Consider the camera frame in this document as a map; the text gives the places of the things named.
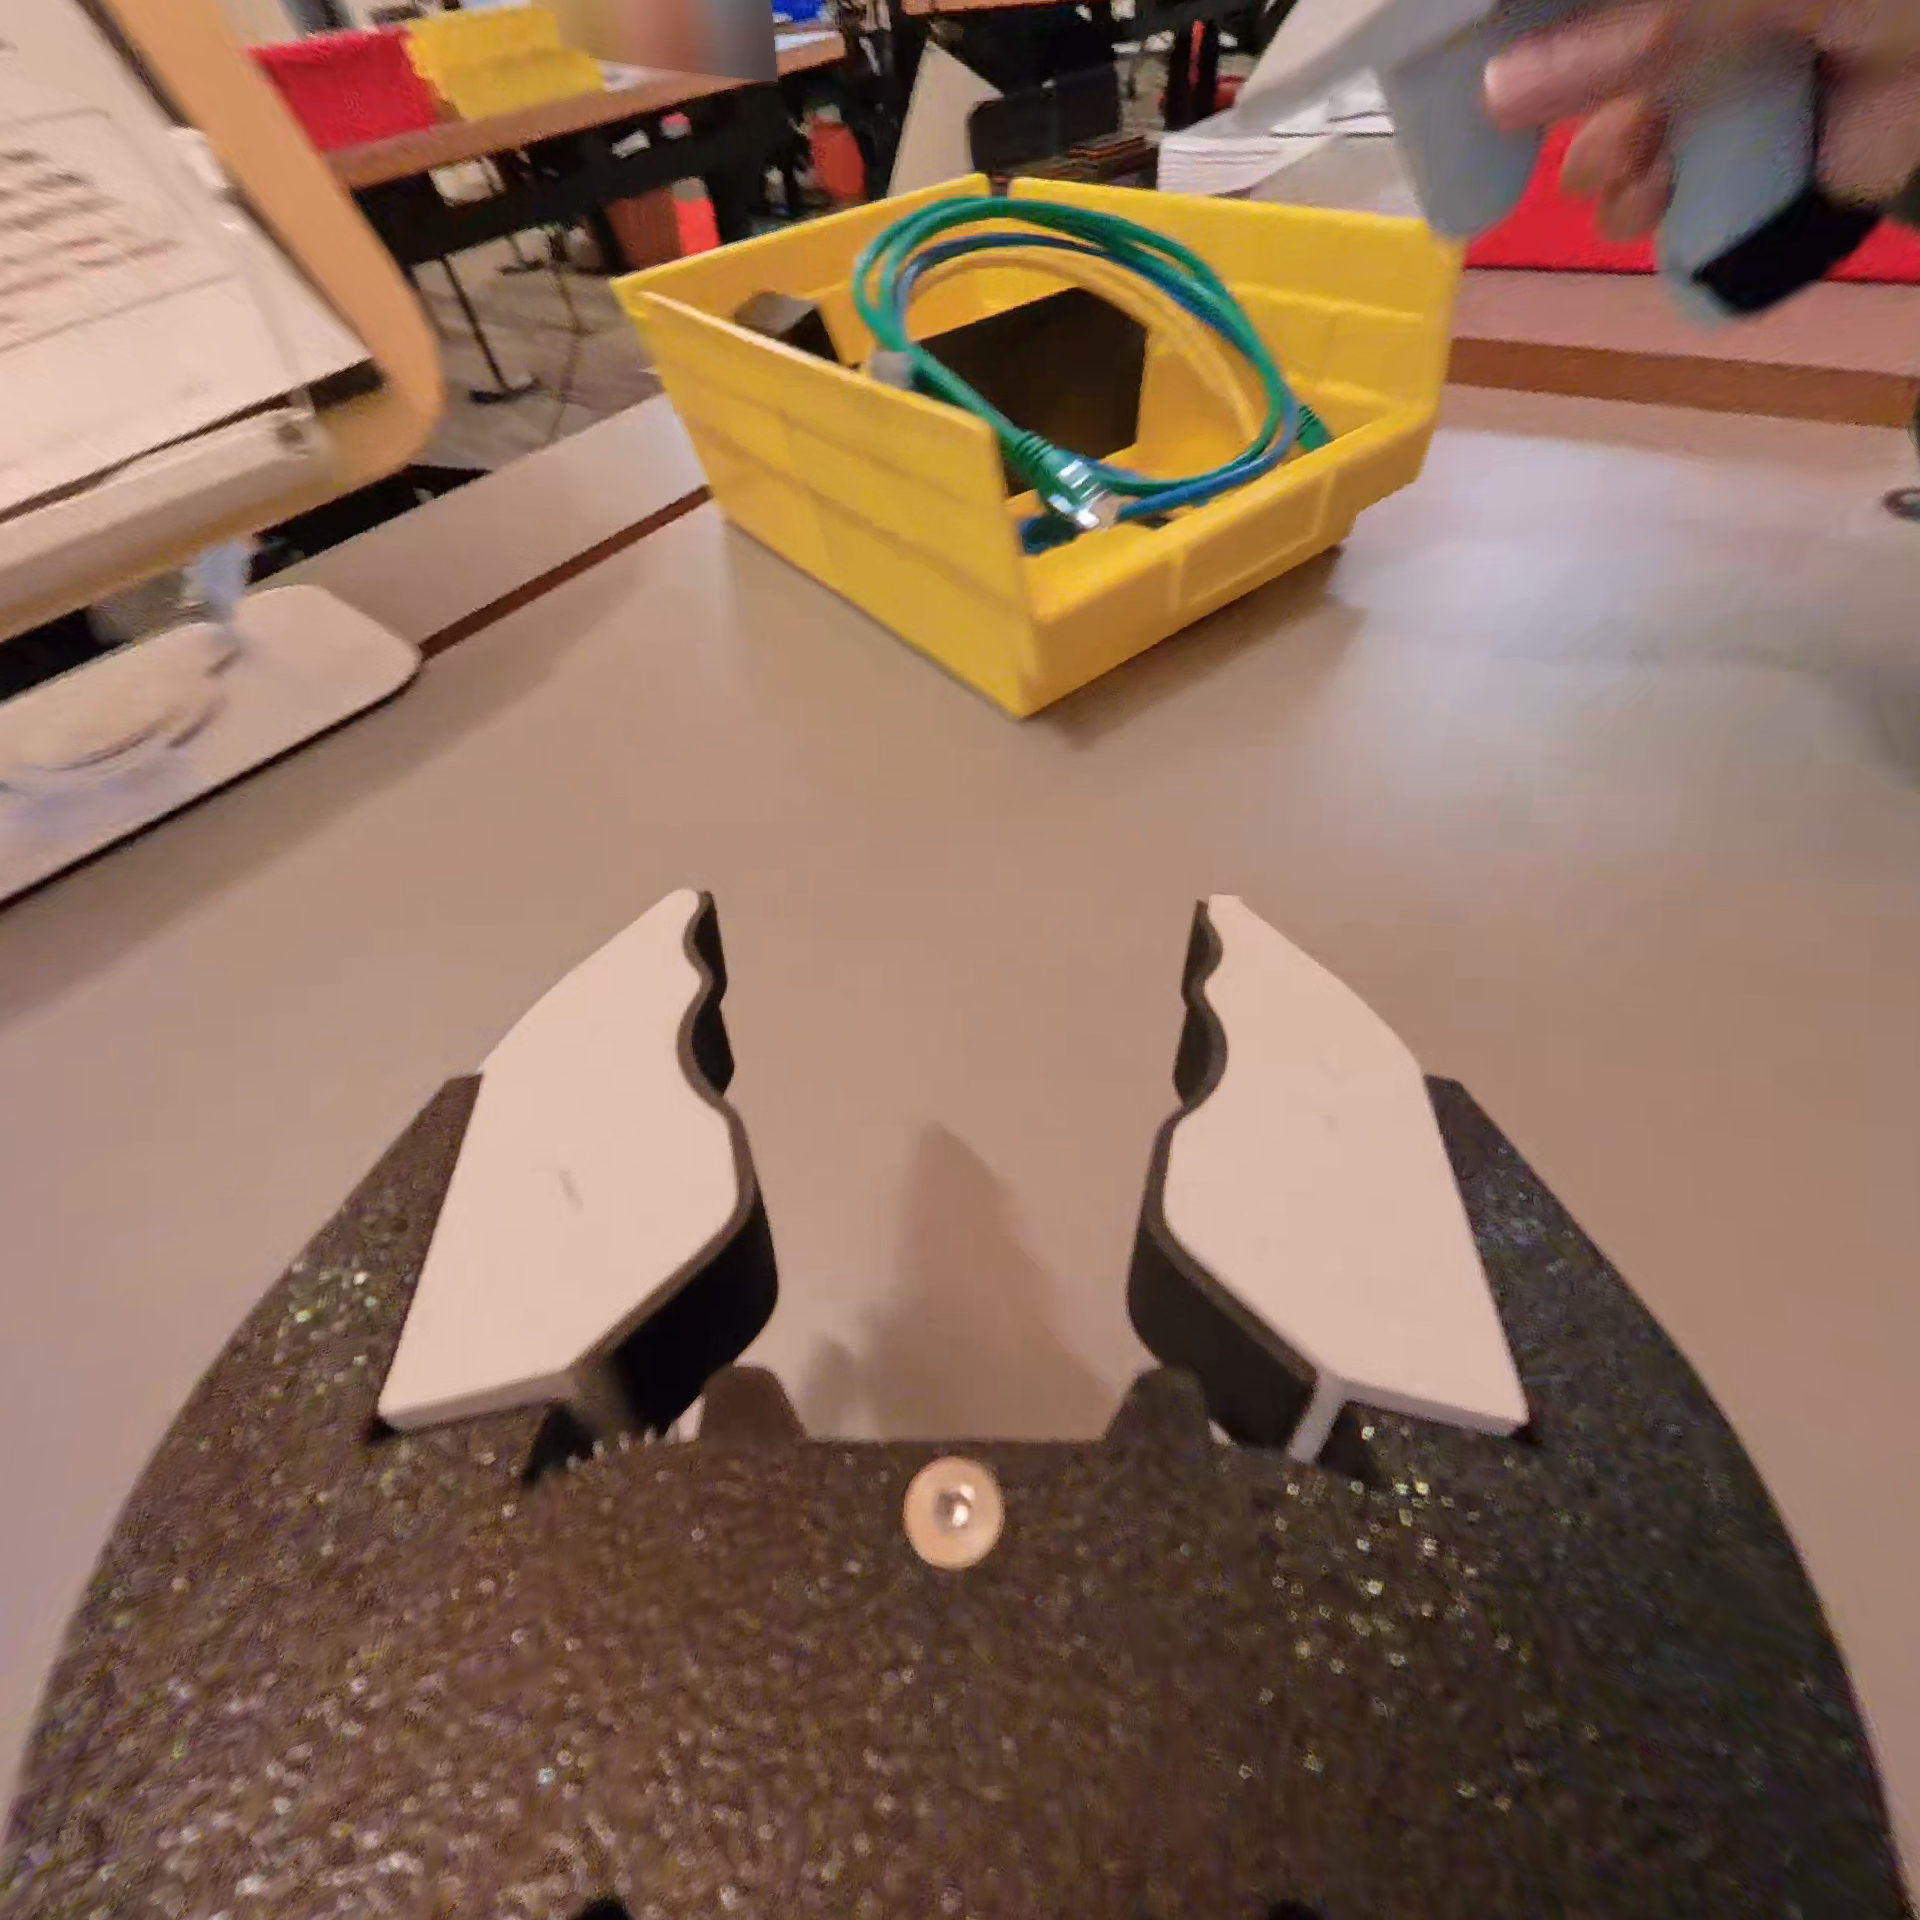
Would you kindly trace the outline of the white paper sheets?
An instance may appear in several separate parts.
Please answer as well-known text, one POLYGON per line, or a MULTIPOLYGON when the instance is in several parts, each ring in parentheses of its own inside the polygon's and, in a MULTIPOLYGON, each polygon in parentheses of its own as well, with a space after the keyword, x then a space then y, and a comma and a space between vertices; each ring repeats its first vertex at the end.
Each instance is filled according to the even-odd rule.
POLYGON ((1385 161, 1396 179, 1393 124, 1374 73, 1337 82, 1308 108, 1257 127, 1237 108, 1159 142, 1156 188, 1190 198, 1283 198, 1284 175, 1308 188, 1344 161, 1385 161))

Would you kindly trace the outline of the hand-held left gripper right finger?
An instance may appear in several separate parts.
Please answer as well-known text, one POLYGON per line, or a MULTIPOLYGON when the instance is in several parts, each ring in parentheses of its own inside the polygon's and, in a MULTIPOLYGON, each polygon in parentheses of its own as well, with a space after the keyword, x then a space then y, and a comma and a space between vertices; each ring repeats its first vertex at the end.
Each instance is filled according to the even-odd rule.
POLYGON ((1124 1282, 1232 1447, 1327 1457, 1363 1412, 1511 1441, 1528 1402, 1422 1067, 1246 900, 1203 897, 1172 1114, 1124 1282))

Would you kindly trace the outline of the red plastic bin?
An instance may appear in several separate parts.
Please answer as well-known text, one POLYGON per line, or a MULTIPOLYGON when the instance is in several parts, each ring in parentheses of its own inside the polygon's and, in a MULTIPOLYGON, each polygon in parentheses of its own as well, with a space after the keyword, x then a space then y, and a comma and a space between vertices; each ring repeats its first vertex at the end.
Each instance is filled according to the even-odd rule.
POLYGON ((437 93, 416 71, 400 28, 253 45, 249 58, 323 153, 440 124, 437 93))
MULTIPOLYGON (((1647 238, 1605 235, 1596 227, 1592 205, 1564 193, 1558 181, 1573 135, 1573 124, 1558 124, 1544 132, 1520 203, 1496 229, 1468 243, 1463 260, 1470 269, 1627 276, 1654 271, 1647 238)), ((1917 235, 1894 221, 1880 221, 1854 253, 1831 266, 1824 279, 1915 286, 1917 235)))

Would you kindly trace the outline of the yellow plastic bin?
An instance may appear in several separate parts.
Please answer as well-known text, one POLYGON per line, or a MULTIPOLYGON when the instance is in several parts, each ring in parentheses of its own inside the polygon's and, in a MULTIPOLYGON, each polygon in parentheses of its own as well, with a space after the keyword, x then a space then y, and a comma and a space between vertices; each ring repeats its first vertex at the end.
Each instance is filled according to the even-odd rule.
POLYGON ((1321 561, 1412 485, 1460 244, 1351 207, 961 175, 615 279, 734 526, 1011 715, 1321 561), (841 366, 732 325, 819 301, 841 366), (939 356, 1089 297, 1143 332, 1116 453, 939 356))
POLYGON ((551 7, 459 7, 404 21, 400 37, 422 84, 464 121, 608 92, 551 7))

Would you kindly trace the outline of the pale board stand base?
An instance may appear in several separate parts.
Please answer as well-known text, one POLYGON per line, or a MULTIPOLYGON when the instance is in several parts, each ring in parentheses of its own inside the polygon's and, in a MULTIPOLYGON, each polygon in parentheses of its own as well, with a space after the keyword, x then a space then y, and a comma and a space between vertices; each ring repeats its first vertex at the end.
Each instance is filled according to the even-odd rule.
POLYGON ((1 707, 1 902, 404 692, 421 654, 319 588, 246 594, 1 707))

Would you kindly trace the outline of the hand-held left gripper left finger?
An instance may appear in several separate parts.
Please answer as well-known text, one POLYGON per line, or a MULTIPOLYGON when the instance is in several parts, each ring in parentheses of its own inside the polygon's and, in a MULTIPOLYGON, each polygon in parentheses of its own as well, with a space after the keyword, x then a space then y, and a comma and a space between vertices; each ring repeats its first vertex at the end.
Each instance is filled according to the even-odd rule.
POLYGON ((776 1308, 728 1099, 728 966, 679 890, 551 988, 477 1075, 375 1415, 397 1431, 564 1407, 669 1434, 776 1308))

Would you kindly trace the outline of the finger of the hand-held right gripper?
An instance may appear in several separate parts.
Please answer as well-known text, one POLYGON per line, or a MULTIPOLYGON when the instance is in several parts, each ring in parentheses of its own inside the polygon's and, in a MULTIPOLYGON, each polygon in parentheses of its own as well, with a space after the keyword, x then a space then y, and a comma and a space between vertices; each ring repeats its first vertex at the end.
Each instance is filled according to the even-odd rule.
POLYGON ((1500 2, 1297 2, 1239 89, 1237 113, 1297 113, 1332 89, 1475 30, 1500 2))

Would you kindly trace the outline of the black network switch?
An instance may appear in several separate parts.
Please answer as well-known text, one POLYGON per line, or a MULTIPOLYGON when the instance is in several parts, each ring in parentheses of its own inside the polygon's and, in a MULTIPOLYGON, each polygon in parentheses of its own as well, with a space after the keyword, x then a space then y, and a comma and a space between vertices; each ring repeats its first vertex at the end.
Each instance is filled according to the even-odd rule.
POLYGON ((819 301, 782 293, 755 293, 732 315, 732 325, 766 342, 841 366, 829 323, 819 301))

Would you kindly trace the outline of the instruction sheet board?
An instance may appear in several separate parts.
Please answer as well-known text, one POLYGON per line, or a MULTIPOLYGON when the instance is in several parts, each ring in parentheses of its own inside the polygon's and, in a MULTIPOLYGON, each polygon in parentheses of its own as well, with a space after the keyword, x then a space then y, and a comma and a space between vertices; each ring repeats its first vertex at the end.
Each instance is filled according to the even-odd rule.
POLYGON ((222 5, 1 7, 5 638, 406 467, 408 279, 222 5))

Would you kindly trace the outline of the person's right hand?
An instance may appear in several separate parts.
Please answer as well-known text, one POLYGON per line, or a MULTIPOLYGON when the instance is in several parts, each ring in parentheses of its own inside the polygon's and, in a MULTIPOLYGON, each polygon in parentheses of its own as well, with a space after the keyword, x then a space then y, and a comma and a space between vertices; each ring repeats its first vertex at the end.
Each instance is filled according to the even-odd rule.
POLYGON ((1839 203, 1915 225, 1915 2, 1585 5, 1484 68, 1507 131, 1574 125, 1564 190, 1614 238, 1645 235, 1670 194, 1672 118, 1731 62, 1790 45, 1821 71, 1814 172, 1839 203))

